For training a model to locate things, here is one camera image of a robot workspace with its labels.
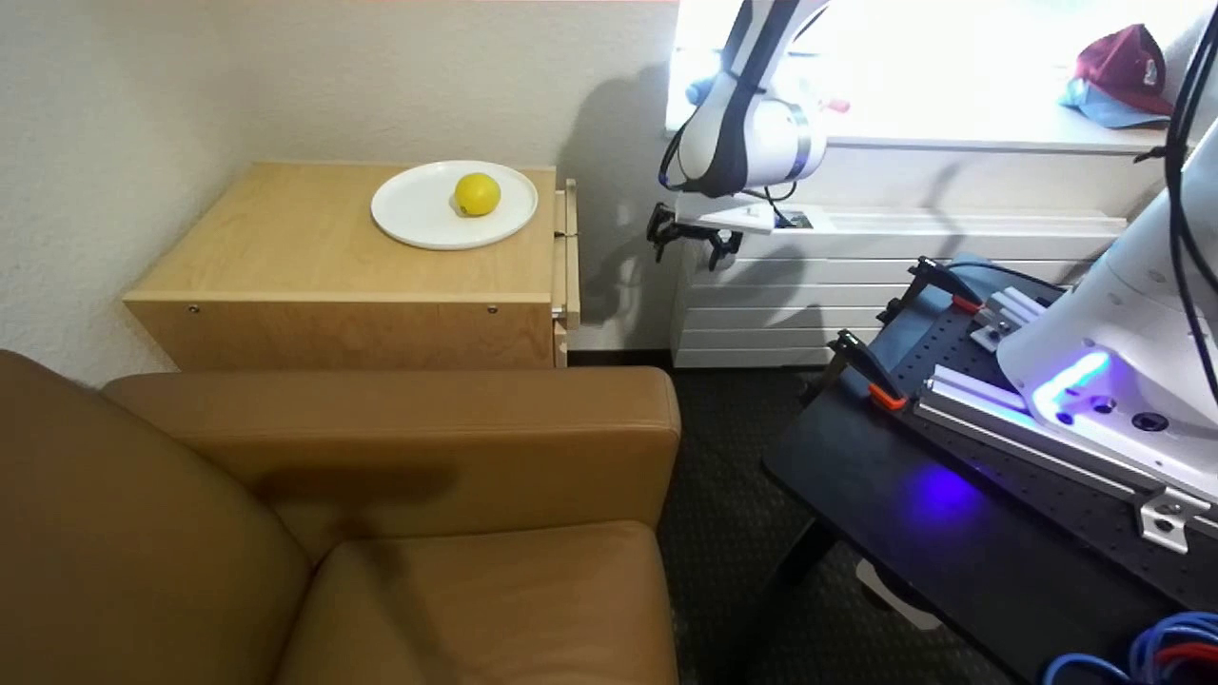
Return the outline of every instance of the black table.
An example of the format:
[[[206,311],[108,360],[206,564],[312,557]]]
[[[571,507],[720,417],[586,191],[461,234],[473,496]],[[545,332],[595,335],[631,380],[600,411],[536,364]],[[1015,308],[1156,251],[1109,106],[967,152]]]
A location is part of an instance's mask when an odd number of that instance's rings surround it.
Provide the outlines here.
[[[925,318],[915,311],[886,322],[873,351],[893,360],[923,335]],[[1063,652],[1124,661],[1132,635],[1179,610],[834,377],[764,472],[814,515],[783,577],[840,536],[1020,680],[1037,680]]]

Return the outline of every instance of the wooden cabinet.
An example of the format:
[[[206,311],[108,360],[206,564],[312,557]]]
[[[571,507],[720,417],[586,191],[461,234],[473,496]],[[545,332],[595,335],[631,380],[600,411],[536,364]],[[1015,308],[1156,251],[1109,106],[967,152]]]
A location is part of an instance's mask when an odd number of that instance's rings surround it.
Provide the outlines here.
[[[576,186],[553,166],[534,222],[473,251],[375,223],[400,163],[254,163],[127,308],[179,368],[565,364],[580,318]]]

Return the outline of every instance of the white robotic arm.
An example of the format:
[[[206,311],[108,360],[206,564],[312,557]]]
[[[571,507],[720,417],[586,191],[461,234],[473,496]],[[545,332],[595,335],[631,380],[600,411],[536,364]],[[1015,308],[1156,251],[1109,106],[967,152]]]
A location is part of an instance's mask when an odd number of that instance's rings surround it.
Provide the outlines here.
[[[744,233],[807,223],[769,207],[739,209],[739,195],[797,184],[821,161],[826,138],[807,109],[773,91],[778,59],[826,12],[830,0],[748,0],[725,40],[720,77],[669,138],[660,184],[687,195],[683,209],[654,207],[647,241],[703,241],[712,265],[734,255]]]

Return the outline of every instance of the yellow fruit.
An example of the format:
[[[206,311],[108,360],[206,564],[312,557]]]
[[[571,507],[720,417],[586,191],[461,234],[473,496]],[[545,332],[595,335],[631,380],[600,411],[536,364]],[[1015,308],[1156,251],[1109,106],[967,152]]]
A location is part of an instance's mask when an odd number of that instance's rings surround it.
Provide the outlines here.
[[[484,170],[461,175],[452,186],[452,209],[465,217],[486,217],[500,207],[500,184]]]

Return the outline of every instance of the floor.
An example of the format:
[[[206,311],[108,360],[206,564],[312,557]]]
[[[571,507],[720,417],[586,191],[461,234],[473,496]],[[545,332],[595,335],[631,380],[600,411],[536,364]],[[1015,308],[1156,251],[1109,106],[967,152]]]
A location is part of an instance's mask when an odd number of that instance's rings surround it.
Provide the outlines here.
[[[663,516],[663,557],[678,605],[688,685],[725,680],[748,647],[748,616],[807,525],[801,501],[764,479],[763,458],[797,417],[807,373],[673,373],[687,445]],[[902,680],[1006,685],[1009,678],[957,630],[916,630],[858,577],[858,552],[830,557],[783,597],[773,630],[756,635],[748,685]]]

